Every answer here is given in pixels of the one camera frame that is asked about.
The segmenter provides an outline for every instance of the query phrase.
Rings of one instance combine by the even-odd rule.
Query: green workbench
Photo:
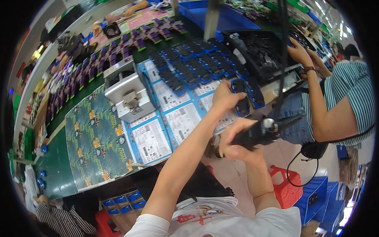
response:
[[[187,18],[181,19],[183,22],[183,27],[188,31],[188,33],[181,35],[177,31],[170,31],[173,38],[169,41],[161,41],[158,44],[153,44],[150,40],[145,40],[146,49],[137,52],[135,47],[131,48],[133,58],[136,63],[140,63],[149,58],[149,55],[152,52],[158,51],[165,47],[187,41],[193,40],[196,38],[203,37],[203,30],[195,25],[193,22]],[[268,25],[267,23],[257,22],[257,25],[265,30],[271,30],[278,32],[280,29],[276,26]],[[54,115],[53,121],[50,122],[50,125],[47,127],[48,137],[58,128],[58,126],[64,121],[65,115],[77,105],[84,97],[91,94],[96,88],[101,86],[104,83],[103,76],[100,75],[91,83],[86,85],[83,90],[81,90],[73,99],[71,99],[60,111],[58,114]],[[44,154],[43,157],[40,157],[35,164],[35,171],[37,177],[41,170],[45,170],[47,176],[44,177],[46,182],[46,189],[44,194],[49,196],[51,199],[63,198],[70,195],[78,193],[74,177],[72,175],[70,162],[67,153],[66,145],[66,130],[63,127],[56,135],[51,139],[49,145],[49,150]]]

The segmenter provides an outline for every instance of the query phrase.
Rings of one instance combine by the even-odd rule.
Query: striped shirt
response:
[[[331,110],[345,96],[348,97],[353,108],[358,134],[367,131],[375,123],[374,91],[367,64],[360,60],[353,62],[343,60],[335,65],[332,76],[325,79],[324,99],[327,110]],[[308,93],[301,93],[302,102],[307,115],[310,133],[313,137],[310,99]],[[338,145],[352,146],[360,143],[375,132],[371,129],[367,134],[357,138],[336,143]]]
[[[76,212],[75,207],[65,211],[41,202],[36,213],[40,222],[48,224],[61,237],[82,237],[84,233],[95,234],[96,228],[84,221]]]

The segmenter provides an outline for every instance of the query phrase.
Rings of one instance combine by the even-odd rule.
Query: tiled floor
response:
[[[300,145],[293,145],[287,141],[278,140],[269,146],[264,147],[265,160],[267,167],[275,165],[286,169],[293,157],[300,151]],[[290,170],[300,174],[302,183],[308,182],[316,170],[316,161],[302,161],[304,156],[299,155],[291,164]],[[201,161],[205,165],[211,165],[216,178],[224,187],[230,187],[236,198],[238,198],[237,207],[249,217],[255,215],[253,198],[247,188],[247,175],[245,164],[240,160],[227,159],[209,159],[203,157]],[[335,145],[330,144],[319,160],[319,167],[316,176],[328,176],[329,181],[339,180],[339,166],[337,158],[337,149]]]

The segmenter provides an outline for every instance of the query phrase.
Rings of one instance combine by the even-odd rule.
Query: wristwatch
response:
[[[308,71],[310,71],[310,70],[313,70],[313,71],[317,72],[316,69],[315,69],[315,67],[304,67],[304,72],[305,72],[305,74],[306,74]]]

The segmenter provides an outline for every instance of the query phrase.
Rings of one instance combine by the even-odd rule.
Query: green striped shirt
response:
[[[336,106],[342,98],[348,97],[357,120],[358,134],[364,133],[375,123],[374,91],[365,62],[343,60],[337,63],[333,68],[332,76],[325,79],[324,89],[324,99],[328,111]],[[307,114],[310,133],[314,140],[309,94],[302,93],[301,97]],[[337,144],[345,146],[356,145],[373,134],[374,130],[372,129],[366,135]]]

